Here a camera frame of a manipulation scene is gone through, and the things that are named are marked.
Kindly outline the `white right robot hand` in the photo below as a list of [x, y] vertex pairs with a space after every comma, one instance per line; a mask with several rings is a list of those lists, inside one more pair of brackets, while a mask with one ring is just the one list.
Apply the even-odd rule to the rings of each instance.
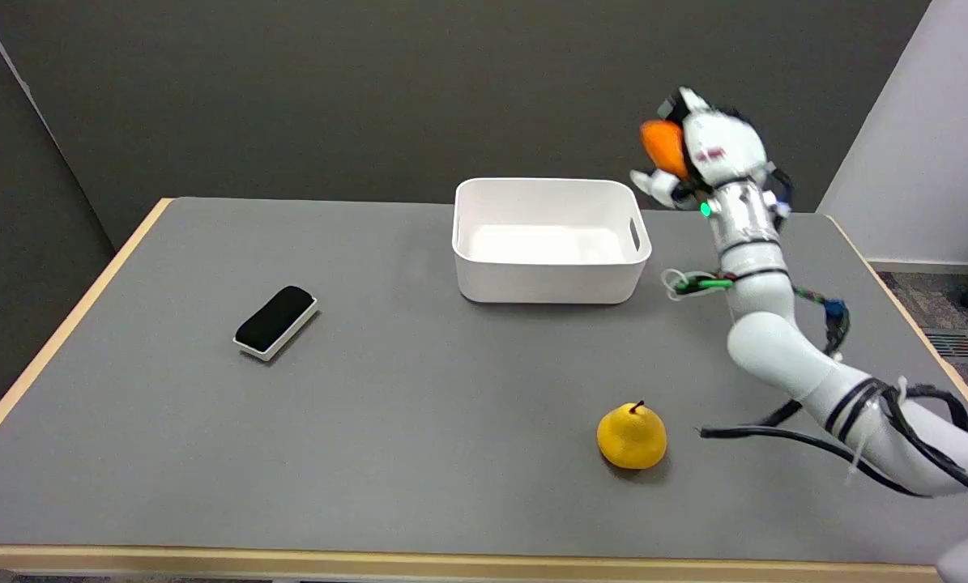
[[732, 182], [765, 187], [776, 169], [749, 121], [707, 103], [691, 87], [677, 88], [639, 134], [655, 168], [633, 170], [629, 180], [668, 209], [697, 210], [715, 189]]

